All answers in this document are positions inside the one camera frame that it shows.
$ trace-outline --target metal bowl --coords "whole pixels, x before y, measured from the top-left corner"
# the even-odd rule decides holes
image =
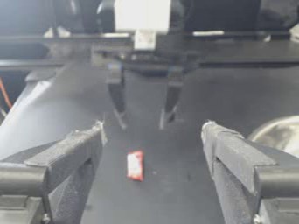
[[[248,139],[299,157],[299,115],[267,122]]]

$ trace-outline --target black table surface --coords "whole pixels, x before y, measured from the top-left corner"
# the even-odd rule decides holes
[[[165,85],[129,76],[127,130],[107,113],[109,141],[84,224],[224,223],[202,151],[202,125],[211,119],[247,136],[262,123],[299,111],[296,68],[206,69],[185,77],[177,122],[159,130]],[[135,150],[144,151],[143,182],[127,178],[127,153]]]

